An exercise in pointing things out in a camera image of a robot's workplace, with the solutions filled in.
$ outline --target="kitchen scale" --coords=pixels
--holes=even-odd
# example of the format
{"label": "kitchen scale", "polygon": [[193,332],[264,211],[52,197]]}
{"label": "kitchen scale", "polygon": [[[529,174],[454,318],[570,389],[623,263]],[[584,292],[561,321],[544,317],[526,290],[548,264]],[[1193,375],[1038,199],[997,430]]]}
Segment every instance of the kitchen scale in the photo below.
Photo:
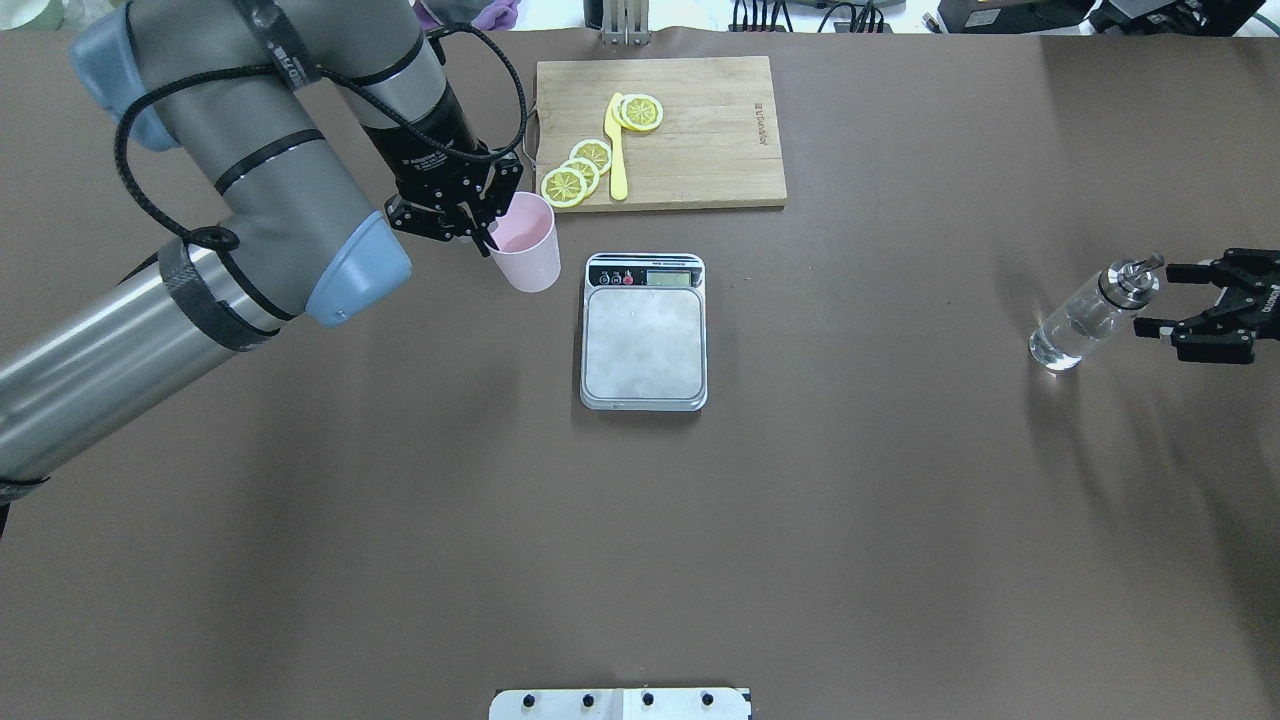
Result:
{"label": "kitchen scale", "polygon": [[707,402],[707,268],[696,255],[600,252],[582,283],[582,404],[694,411]]}

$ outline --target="bottle cap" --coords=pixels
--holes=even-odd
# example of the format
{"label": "bottle cap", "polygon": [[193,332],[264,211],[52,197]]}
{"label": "bottle cap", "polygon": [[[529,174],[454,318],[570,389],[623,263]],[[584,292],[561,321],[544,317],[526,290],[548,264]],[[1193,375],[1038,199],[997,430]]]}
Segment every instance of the bottle cap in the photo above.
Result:
{"label": "bottle cap", "polygon": [[1164,264],[1160,252],[1140,261],[1117,260],[1098,275],[1098,290],[1116,307],[1139,310],[1160,292],[1160,278],[1153,270]]}

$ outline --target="brown table surface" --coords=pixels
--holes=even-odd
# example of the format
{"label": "brown table surface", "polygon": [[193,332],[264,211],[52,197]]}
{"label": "brown table surface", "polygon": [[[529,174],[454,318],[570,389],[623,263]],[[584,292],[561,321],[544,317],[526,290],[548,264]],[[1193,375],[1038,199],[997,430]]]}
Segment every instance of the brown table surface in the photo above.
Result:
{"label": "brown table surface", "polygon": [[[165,233],[65,36],[0,36],[0,347]],[[1280,716],[1280,346],[1074,374],[1027,334],[1123,256],[1280,246],[1280,42],[502,35],[538,59],[768,54],[785,210],[572,215],[526,296],[413,281],[308,319],[82,455],[0,544],[5,717],[471,717],[498,688],[733,684],[758,719]],[[448,70],[509,136],[500,67]],[[305,100],[375,202],[332,88]],[[134,150],[177,218],[225,213]],[[581,266],[708,266],[710,400],[577,400]],[[1166,290],[1155,310],[1210,305]]]}

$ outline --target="cutting board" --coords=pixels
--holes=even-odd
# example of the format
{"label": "cutting board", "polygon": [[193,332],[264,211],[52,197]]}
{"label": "cutting board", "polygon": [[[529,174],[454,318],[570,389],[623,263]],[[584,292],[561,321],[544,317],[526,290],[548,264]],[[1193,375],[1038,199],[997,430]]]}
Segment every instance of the cutting board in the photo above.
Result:
{"label": "cutting board", "polygon": [[580,140],[604,135],[614,92],[644,92],[664,109],[649,133],[623,131],[628,197],[608,177],[561,211],[782,206],[787,183],[768,58],[538,63],[538,187]]}

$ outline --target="robotic arm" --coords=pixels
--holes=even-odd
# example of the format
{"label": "robotic arm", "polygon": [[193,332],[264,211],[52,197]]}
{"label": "robotic arm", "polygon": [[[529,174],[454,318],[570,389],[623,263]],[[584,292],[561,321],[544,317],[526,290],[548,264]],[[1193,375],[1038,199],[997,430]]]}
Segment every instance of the robotic arm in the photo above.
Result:
{"label": "robotic arm", "polygon": [[[123,119],[127,187],[178,237],[0,364],[0,509],[297,315],[338,325],[393,291],[411,266],[392,225],[467,237],[488,255],[488,227],[522,172],[524,92],[502,58],[521,123],[490,152],[444,77],[438,40],[403,0],[134,0],[76,40],[77,74]],[[396,176],[390,224],[293,96],[320,77],[343,87]],[[230,217],[186,231],[160,213],[132,183],[131,136],[152,150],[180,143]]]}

